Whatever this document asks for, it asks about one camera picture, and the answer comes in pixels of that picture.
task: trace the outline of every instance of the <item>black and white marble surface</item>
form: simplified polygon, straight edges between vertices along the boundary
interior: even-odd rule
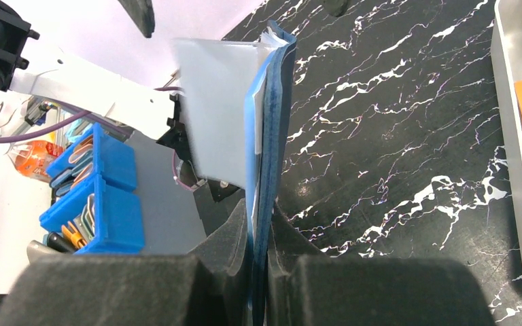
[[[268,0],[298,38],[279,202],[332,257],[448,257],[498,325],[522,325],[522,267],[489,48],[493,0]]]

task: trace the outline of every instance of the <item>purple cable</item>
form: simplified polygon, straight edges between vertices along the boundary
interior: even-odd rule
[[[165,87],[155,88],[155,90],[158,90],[161,92],[172,92],[172,91],[182,92],[183,88],[180,88],[177,86],[165,86]],[[59,122],[58,124],[54,124],[51,127],[47,127],[42,130],[39,130],[39,131],[30,132],[28,134],[20,134],[18,136],[0,137],[0,144],[17,143],[19,141],[28,141],[29,139],[43,136],[45,134],[48,134],[49,132],[54,132],[55,130],[61,129],[62,127],[72,123],[73,121],[76,121],[78,119],[81,119],[82,117],[85,117],[85,116],[91,114],[91,112],[80,109],[79,107],[76,107],[75,105],[70,105],[68,103],[60,103],[60,104],[75,111],[76,114],[73,115],[72,117],[69,117],[69,118]],[[105,127],[107,127],[108,129],[110,129],[114,132],[118,132],[120,134],[124,134],[125,136],[129,136],[129,137],[131,136],[130,132],[127,132],[127,131],[123,130],[122,128],[119,128],[119,127],[105,121],[104,119],[97,117],[94,114],[91,114],[87,118],[104,125]]]
[[[61,107],[64,109],[69,109],[69,111],[73,111],[74,113],[81,113],[85,110],[81,109],[80,107],[76,107],[75,105],[71,105],[69,103],[59,102],[61,104]],[[99,124],[102,124],[104,127],[106,127],[109,130],[112,130],[114,132],[117,132],[118,134],[123,134],[126,137],[131,137],[131,132],[125,131],[123,128],[119,128],[115,126],[114,124],[104,120],[103,118],[100,118],[96,116],[95,114],[89,115],[87,119],[92,120],[94,122],[98,122]]]
[[[49,132],[54,132],[55,130],[60,129],[75,120],[81,119],[82,117],[84,117],[88,114],[91,114],[91,112],[89,112],[89,111],[79,112],[78,114],[75,114],[74,116],[63,120],[63,121],[59,122],[58,124],[54,124],[51,127],[47,127],[42,130],[39,130],[39,131],[30,132],[28,134],[20,134],[18,136],[1,137],[0,144],[17,143],[19,141],[28,141],[29,139],[43,136],[45,134],[48,134]]]
[[[171,159],[171,161],[172,161],[171,168],[173,169],[173,180],[175,180],[176,184],[180,185],[181,188],[192,192],[193,188],[191,188],[188,185],[186,185],[185,183],[183,183],[183,181],[181,181],[181,179],[179,179],[179,177],[177,176],[177,171],[175,170],[175,156],[177,156],[177,152],[175,150],[173,150],[173,155],[172,155],[173,158]]]
[[[159,92],[183,92],[183,88],[180,88],[179,86],[163,86],[155,88],[155,90],[158,90]]]

